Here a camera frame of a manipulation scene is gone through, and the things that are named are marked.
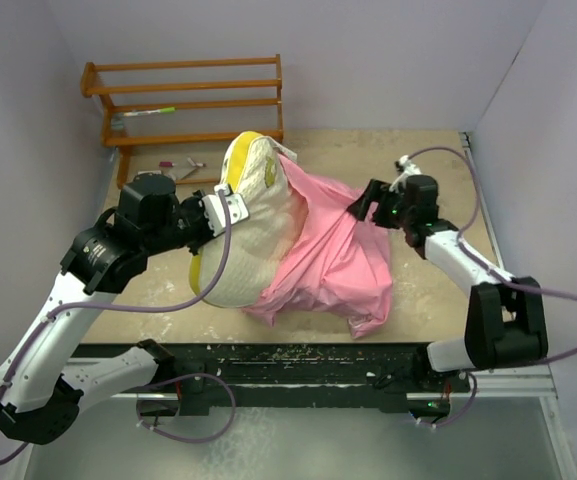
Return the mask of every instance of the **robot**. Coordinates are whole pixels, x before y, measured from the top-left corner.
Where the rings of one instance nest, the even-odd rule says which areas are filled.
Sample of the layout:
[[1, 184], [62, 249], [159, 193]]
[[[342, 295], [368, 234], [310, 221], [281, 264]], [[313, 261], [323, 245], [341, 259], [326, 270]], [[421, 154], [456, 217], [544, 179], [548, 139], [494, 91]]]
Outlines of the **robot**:
[[[274, 377], [275, 384], [281, 380], [310, 383], [311, 387], [352, 387], [336, 389], [337, 400], [328, 404], [332, 396], [331, 389], [327, 389], [326, 396], [320, 397], [328, 400], [317, 406], [400, 411], [397, 397], [379, 394], [405, 388], [436, 391], [446, 378], [456, 379], [460, 371], [523, 365], [544, 358], [548, 351], [541, 296], [512, 288], [512, 284], [538, 287], [538, 283], [531, 277], [516, 278], [485, 260], [461, 238], [452, 223], [440, 218], [435, 179], [422, 174], [408, 157], [402, 157], [396, 167], [399, 177], [395, 182], [371, 180], [348, 212], [364, 221], [376, 204], [369, 221], [383, 228], [403, 230], [406, 243], [459, 286], [469, 298], [465, 334], [454, 340], [407, 346], [404, 361], [395, 361], [392, 352], [399, 350], [388, 344], [321, 346], [319, 351], [334, 351], [337, 356], [348, 356], [348, 352], [357, 349], [367, 353], [357, 361], [346, 362], [339, 362], [332, 354], [326, 357], [328, 363], [303, 356], [288, 359], [295, 367], [293, 373], [286, 373], [286, 359], [283, 364], [275, 361], [277, 372], [281, 370], [283, 375]], [[0, 431], [5, 436], [47, 444], [68, 430], [82, 412], [115, 394], [180, 374], [216, 370], [215, 358], [200, 358], [195, 346], [178, 349], [176, 356], [153, 340], [139, 342], [96, 364], [66, 366], [102, 309], [113, 308], [113, 301], [130, 280], [146, 270], [149, 257], [184, 247], [196, 254], [202, 245], [219, 235], [228, 235], [232, 225], [249, 217], [241, 196], [228, 185], [218, 185], [214, 190], [209, 195], [195, 192], [180, 202], [171, 179], [140, 175], [123, 187], [117, 207], [104, 212], [94, 226], [75, 237], [61, 261], [61, 271], [46, 303], [0, 366]], [[198, 302], [200, 297], [184, 306]], [[114, 309], [136, 310], [122, 306]], [[504, 321], [504, 310], [512, 313], [511, 321]], [[255, 348], [257, 353], [248, 349], [239, 362], [231, 362], [236, 364], [237, 373], [235, 366], [228, 370], [228, 362], [223, 363], [224, 352], [230, 352], [231, 346], [213, 349], [213, 356], [221, 355], [221, 378], [233, 385], [237, 403], [279, 407], [314, 403], [311, 400], [317, 395], [315, 388], [301, 389], [301, 394], [298, 388], [276, 389], [281, 390], [277, 395], [272, 394], [275, 389], [271, 388], [247, 388], [250, 383], [270, 383], [273, 378], [273, 364], [263, 354], [266, 347]], [[368, 354], [371, 348], [378, 351], [373, 357]], [[237, 354], [234, 346], [232, 351], [232, 355]], [[367, 368], [374, 370], [371, 358], [378, 360], [380, 370], [366, 375]], [[266, 362], [263, 374], [259, 373], [259, 364], [264, 363], [260, 359]], [[339, 375], [323, 373], [339, 363], [347, 364]], [[359, 374], [353, 370], [355, 366], [361, 367]], [[188, 382], [184, 385], [184, 392], [189, 392], [187, 414], [206, 414], [210, 406], [229, 404], [223, 392], [216, 394], [203, 378], [190, 378]], [[467, 388], [468, 384], [462, 382], [462, 391]]]

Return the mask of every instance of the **pink garment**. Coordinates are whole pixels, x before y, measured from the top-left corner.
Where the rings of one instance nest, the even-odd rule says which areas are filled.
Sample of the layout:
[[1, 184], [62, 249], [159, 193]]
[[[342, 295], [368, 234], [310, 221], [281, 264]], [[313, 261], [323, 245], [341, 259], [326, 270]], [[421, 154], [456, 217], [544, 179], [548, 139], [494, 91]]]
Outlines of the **pink garment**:
[[390, 311], [388, 232], [346, 212], [361, 192], [279, 157], [289, 184], [308, 204], [308, 217], [272, 284], [244, 311], [271, 326], [277, 312], [331, 312], [348, 320], [353, 338], [374, 331]]

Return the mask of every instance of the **wooden rack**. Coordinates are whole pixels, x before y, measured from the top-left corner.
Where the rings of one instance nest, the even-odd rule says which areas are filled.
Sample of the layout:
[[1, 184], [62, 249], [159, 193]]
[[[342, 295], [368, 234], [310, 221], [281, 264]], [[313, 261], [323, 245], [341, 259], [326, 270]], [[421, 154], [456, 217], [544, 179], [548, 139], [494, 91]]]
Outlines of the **wooden rack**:
[[[197, 67], [232, 67], [242, 65], [275, 65], [276, 76], [270, 80], [233, 80], [220, 82], [194, 82], [194, 83], [165, 83], [146, 85], [105, 85], [99, 75], [101, 72], [120, 72], [134, 70], [159, 70], [176, 68]], [[128, 180], [128, 168], [133, 147], [145, 145], [165, 145], [176, 143], [215, 142], [234, 140], [239, 133], [236, 128], [229, 132], [192, 133], [178, 135], [151, 135], [133, 137], [125, 128], [112, 129], [112, 120], [115, 115], [141, 110], [156, 110], [159, 108], [174, 107], [175, 110], [192, 110], [205, 108], [233, 108], [233, 107], [260, 107], [275, 106], [277, 108], [277, 126], [274, 129], [261, 130], [259, 133], [283, 141], [283, 111], [281, 104], [281, 58], [279, 54], [274, 57], [262, 58], [231, 58], [222, 60], [196, 60], [185, 62], [159, 62], [159, 63], [127, 63], [114, 65], [95, 65], [88, 62], [81, 76], [80, 88], [84, 97], [99, 96], [104, 109], [104, 120], [101, 129], [101, 142], [107, 147], [119, 149], [119, 170], [117, 172], [117, 187], [121, 188]], [[111, 95], [133, 94], [151, 92], [174, 92], [192, 90], [225, 90], [240, 88], [275, 88], [276, 95], [271, 98], [241, 99], [241, 100], [216, 100], [201, 102], [167, 102], [152, 104], [115, 105]], [[193, 183], [212, 183], [219, 181], [218, 178], [186, 178], [178, 180], [178, 185]]]

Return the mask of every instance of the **robotic arm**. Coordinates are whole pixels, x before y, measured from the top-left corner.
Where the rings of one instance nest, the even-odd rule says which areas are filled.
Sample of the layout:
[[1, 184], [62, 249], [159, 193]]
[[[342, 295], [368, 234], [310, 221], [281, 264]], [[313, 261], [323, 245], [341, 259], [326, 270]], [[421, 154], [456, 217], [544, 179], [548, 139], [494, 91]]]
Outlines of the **robotic arm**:
[[[513, 277], [468, 245], [485, 268], [465, 255], [457, 228], [439, 218], [437, 182], [422, 175], [405, 157], [397, 168], [401, 175], [393, 184], [371, 180], [348, 211], [364, 220], [376, 204], [371, 220], [380, 227], [403, 229], [408, 245], [470, 298], [465, 336], [422, 347], [416, 366], [419, 375], [543, 358], [548, 345], [541, 297], [516, 292], [492, 273], [510, 282], [537, 283], [529, 277]], [[215, 193], [227, 200], [231, 224], [248, 218], [241, 196], [227, 185], [218, 185]], [[217, 195], [197, 192], [180, 203], [174, 182], [162, 175], [141, 175], [124, 186], [117, 208], [106, 211], [92, 228], [75, 237], [48, 300], [0, 366], [0, 430], [4, 435], [49, 443], [90, 406], [125, 390], [174, 378], [174, 357], [152, 340], [95, 365], [65, 365], [101, 309], [146, 270], [148, 257], [182, 247], [194, 254], [220, 235], [225, 223]], [[49, 318], [55, 308], [73, 302], [94, 303], [99, 308], [72, 308]], [[514, 313], [512, 321], [503, 321], [504, 309]], [[14, 376], [7, 379], [10, 365], [31, 335], [36, 335], [32, 346]]]

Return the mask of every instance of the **yellow logo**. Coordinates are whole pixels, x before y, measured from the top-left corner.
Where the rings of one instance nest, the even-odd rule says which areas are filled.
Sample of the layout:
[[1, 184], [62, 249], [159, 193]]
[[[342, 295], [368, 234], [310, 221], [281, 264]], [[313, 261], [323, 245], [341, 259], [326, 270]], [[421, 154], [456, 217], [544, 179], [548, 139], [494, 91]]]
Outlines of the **yellow logo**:
[[266, 157], [266, 175], [264, 176], [266, 187], [273, 186], [276, 178], [277, 164], [275, 163], [275, 159], [272, 157]]

